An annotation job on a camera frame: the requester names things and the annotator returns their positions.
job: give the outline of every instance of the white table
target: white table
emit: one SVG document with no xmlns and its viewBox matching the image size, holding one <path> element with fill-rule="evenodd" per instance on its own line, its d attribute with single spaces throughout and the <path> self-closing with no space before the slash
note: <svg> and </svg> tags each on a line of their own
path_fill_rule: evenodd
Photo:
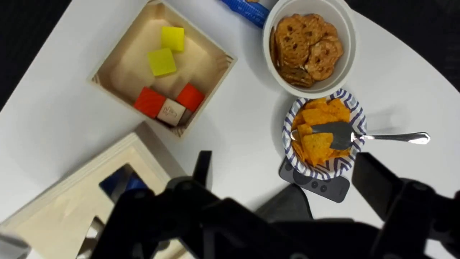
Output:
<svg viewBox="0 0 460 259">
<path fill-rule="evenodd" d="M 145 2 L 74 0 L 64 13 L 0 113 L 0 220 L 141 122 L 85 79 Z M 216 0 L 170 2 L 239 60 L 183 142 L 159 136 L 189 173 L 198 152 L 212 150 L 213 192 L 254 209 L 287 185 L 277 171 L 281 125 L 294 97 L 266 69 L 260 29 Z M 368 141 L 364 150 L 398 176 L 453 197 L 460 189 L 453 165 L 460 156 L 460 94 L 404 43 L 360 14 L 355 19 L 360 55 L 345 89 L 364 107 L 368 129 L 432 136 L 428 146 Z M 382 225 L 354 187 L 340 204 L 307 196 L 315 218 Z M 433 241 L 427 253 L 452 258 Z"/>
</svg>

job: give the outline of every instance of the chevron pattern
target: chevron pattern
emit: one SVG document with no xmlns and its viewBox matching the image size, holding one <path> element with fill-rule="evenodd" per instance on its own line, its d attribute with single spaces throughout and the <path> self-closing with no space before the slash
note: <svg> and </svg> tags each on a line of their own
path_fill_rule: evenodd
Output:
<svg viewBox="0 0 460 259">
<path fill-rule="evenodd" d="M 359 134 L 366 134 L 366 115 L 359 102 L 347 91 L 340 89 L 334 94 L 327 97 L 327 100 L 340 98 L 345 106 L 350 110 L 350 124 L 353 129 Z M 351 145 L 350 155 L 348 157 L 329 159 L 323 165 L 317 165 L 313 167 L 307 163 L 300 161 L 294 153 L 294 149 L 291 144 L 291 127 L 292 121 L 300 108 L 310 101 L 307 98 L 297 99 L 291 109 L 288 111 L 286 118 L 284 119 L 284 126 L 282 131 L 282 140 L 284 145 L 284 152 L 287 158 L 291 162 L 292 166 L 299 171 L 301 174 L 310 176 L 319 180 L 328 180 L 334 177 L 338 177 L 346 171 L 350 170 L 355 163 L 356 154 L 361 151 L 364 145 L 364 140 L 356 140 Z"/>
</svg>

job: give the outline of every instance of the silver spoon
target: silver spoon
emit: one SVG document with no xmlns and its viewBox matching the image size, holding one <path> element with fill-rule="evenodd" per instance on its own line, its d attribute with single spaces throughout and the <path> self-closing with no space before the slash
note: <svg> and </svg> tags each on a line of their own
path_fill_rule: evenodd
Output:
<svg viewBox="0 0 460 259">
<path fill-rule="evenodd" d="M 332 122 L 315 125 L 311 128 L 313 129 L 313 133 L 332 133 L 334 140 L 332 141 L 331 148 L 333 149 L 347 149 L 356 139 L 394 140 L 421 145 L 427 144 L 431 139 L 430 135 L 428 135 L 426 132 L 398 135 L 360 135 L 353 130 L 353 127 L 350 124 L 346 122 Z M 291 131 L 291 139 L 295 141 L 300 140 L 300 136 L 297 130 Z"/>
</svg>

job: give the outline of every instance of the black remote control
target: black remote control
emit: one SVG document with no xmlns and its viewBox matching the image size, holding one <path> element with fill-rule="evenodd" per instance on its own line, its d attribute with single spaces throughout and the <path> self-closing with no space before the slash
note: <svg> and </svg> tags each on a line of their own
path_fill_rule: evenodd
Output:
<svg viewBox="0 0 460 259">
<path fill-rule="evenodd" d="M 325 181 L 304 176 L 292 167 L 287 158 L 281 164 L 279 175 L 284 181 L 295 183 L 306 190 L 337 203 L 343 202 L 350 188 L 350 182 L 342 176 Z"/>
</svg>

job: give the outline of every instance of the snack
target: snack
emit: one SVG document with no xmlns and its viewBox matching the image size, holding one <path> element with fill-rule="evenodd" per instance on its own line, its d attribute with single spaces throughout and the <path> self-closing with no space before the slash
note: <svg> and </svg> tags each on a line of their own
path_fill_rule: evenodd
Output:
<svg viewBox="0 0 460 259">
<path fill-rule="evenodd" d="M 298 158 L 310 165 L 316 166 L 325 161 L 350 155 L 350 149 L 335 150 L 330 145 L 334 140 L 332 133 L 315 133 L 311 126 L 330 122 L 350 122 L 350 110 L 340 101 L 326 98 L 311 100 L 302 107 L 294 117 L 292 129 L 297 130 L 300 141 L 292 141 L 292 146 Z"/>
<path fill-rule="evenodd" d="M 334 25 L 318 14 L 283 18 L 270 33 L 270 57 L 289 84 L 309 88 L 334 72 L 343 47 Z"/>
</svg>

